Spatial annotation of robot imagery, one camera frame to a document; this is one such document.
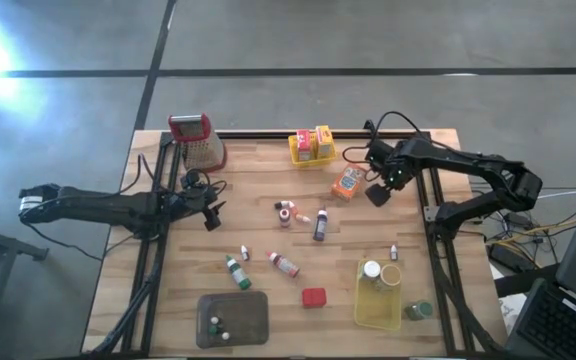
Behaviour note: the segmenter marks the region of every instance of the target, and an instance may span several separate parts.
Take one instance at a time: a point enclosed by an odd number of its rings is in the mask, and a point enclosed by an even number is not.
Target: yellow basket
[[[310,158],[315,159],[317,156],[317,134],[310,132],[310,143],[314,146],[310,147]],[[337,157],[337,151],[335,150],[335,143],[332,143],[332,151],[330,156],[307,161],[299,161],[299,154],[297,154],[297,135],[291,135],[288,137],[288,144],[290,145],[290,157],[292,159],[293,165],[297,167],[309,167],[317,165],[327,165],[330,164]]]
[[[364,264],[357,267],[355,287],[355,323],[361,326],[397,331],[401,327],[401,283],[389,291],[380,291],[371,281],[361,278]],[[376,260],[383,268],[392,261]]]

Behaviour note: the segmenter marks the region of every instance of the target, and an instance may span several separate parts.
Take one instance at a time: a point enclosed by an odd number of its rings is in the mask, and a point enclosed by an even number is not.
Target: orange box
[[[311,148],[312,145],[310,144],[310,131],[297,130],[297,155],[299,161],[310,160]]]
[[[366,170],[356,164],[348,164],[332,184],[330,193],[346,201],[350,201],[359,189],[366,175]]]
[[[317,134],[317,159],[329,157],[332,152],[332,133],[328,125],[315,127]]]

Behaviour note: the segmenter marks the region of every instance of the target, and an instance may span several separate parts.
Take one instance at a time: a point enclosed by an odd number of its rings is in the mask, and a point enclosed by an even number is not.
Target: laptop keyboard
[[[563,303],[560,290],[548,285],[540,290],[520,333],[545,353],[576,359],[576,311]]]

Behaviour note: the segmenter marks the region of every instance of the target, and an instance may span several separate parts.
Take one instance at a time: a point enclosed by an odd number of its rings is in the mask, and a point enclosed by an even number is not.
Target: wooden table
[[[459,148],[454,129],[431,130],[431,133],[433,139]],[[139,153],[145,154],[154,167],[160,134],[160,131],[135,133],[124,185],[135,177]],[[152,356],[445,354],[414,181],[403,191],[393,192],[390,201],[381,208],[373,206],[363,192],[345,203],[333,198],[329,191],[345,166],[341,155],[324,168],[296,169],[290,162],[287,140],[226,140],[225,143],[228,163],[223,170],[211,174],[213,182],[222,179],[228,182],[220,195],[220,200],[227,201],[221,209],[221,227],[207,232],[202,216],[171,225]],[[346,146],[365,143],[365,140],[335,141],[338,152]],[[349,153],[355,159],[363,158],[363,151]],[[447,201],[472,197],[465,175],[440,171],[440,179]],[[149,191],[150,187],[150,179],[142,176],[131,191]],[[325,204],[329,213],[326,240],[314,242],[312,226],[293,223],[289,229],[280,228],[273,208],[273,203],[279,200],[292,200],[301,213],[312,218]],[[113,228],[108,246],[127,235],[125,229]],[[390,246],[395,242],[400,256],[397,265],[403,276],[402,301],[427,299],[434,305],[435,316],[417,322],[404,318],[401,329],[394,333],[357,326],[353,320],[357,261],[388,259]],[[195,345],[197,300],[204,294],[239,291],[226,270],[225,255],[241,259],[242,244],[249,249],[251,260],[239,263],[250,276],[253,288],[268,295],[270,338],[260,346],[201,350]],[[126,309],[138,247],[138,241],[131,240],[105,258],[84,350],[99,344]],[[493,338],[503,343],[504,323],[481,238],[460,234],[455,248],[468,305]],[[291,279],[271,266],[264,254],[266,250],[281,253],[299,265],[299,276]],[[328,304],[324,308],[302,308],[301,290],[308,287],[326,289]],[[451,319],[455,337],[460,341],[454,309]],[[136,336],[139,337],[135,339],[140,339],[142,323],[143,311],[137,321]]]

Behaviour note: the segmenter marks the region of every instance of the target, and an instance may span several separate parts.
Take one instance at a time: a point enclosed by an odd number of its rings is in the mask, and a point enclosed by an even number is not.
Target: clear plastic container
[[[383,286],[376,286],[375,281],[369,281],[362,276],[363,266],[368,261],[370,260],[360,260],[357,266],[355,323],[371,328],[397,331],[401,327],[401,281],[387,290],[384,290]],[[381,265],[382,269],[386,265],[394,266],[389,260],[375,261]]]

